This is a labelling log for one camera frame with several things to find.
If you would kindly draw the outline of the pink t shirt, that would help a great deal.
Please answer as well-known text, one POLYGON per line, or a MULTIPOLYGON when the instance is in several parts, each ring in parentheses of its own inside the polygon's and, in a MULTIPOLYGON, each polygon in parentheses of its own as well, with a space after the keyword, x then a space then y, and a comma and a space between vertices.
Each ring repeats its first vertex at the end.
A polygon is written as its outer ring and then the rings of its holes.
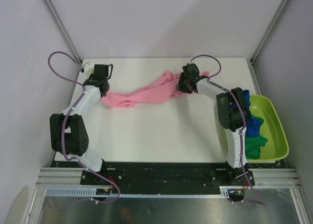
POLYGON ((169 99, 185 95, 177 90, 179 78, 179 73, 166 71, 150 85, 130 93, 108 92, 101 101, 109 108, 132 108, 139 103, 164 103, 169 99))

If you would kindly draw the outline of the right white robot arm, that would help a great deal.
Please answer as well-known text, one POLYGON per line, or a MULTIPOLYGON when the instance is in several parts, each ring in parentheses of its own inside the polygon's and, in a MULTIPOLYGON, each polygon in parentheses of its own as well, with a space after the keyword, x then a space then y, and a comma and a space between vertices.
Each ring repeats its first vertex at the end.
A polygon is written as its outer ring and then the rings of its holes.
POLYGON ((210 80, 206 75, 200 75, 194 63, 182 67, 177 90, 183 93, 199 93, 215 101, 220 125, 227 135, 228 170, 225 179, 230 185, 238 185, 247 175, 245 165, 246 125, 251 117, 244 92, 241 88, 228 90, 210 80))

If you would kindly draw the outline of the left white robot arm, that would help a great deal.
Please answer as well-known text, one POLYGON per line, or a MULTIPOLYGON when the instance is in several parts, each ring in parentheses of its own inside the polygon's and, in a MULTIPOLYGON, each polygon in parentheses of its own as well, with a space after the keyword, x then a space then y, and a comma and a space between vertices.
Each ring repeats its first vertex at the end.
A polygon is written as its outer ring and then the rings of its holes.
POLYGON ((89 147, 84 119, 92 107, 107 95, 112 71, 112 64, 95 64, 89 78, 80 84, 82 92, 78 99, 49 119, 52 150, 63 154, 65 160, 76 161, 85 170, 92 171, 91 179, 99 185, 107 181, 108 172, 102 169, 103 159, 89 147))

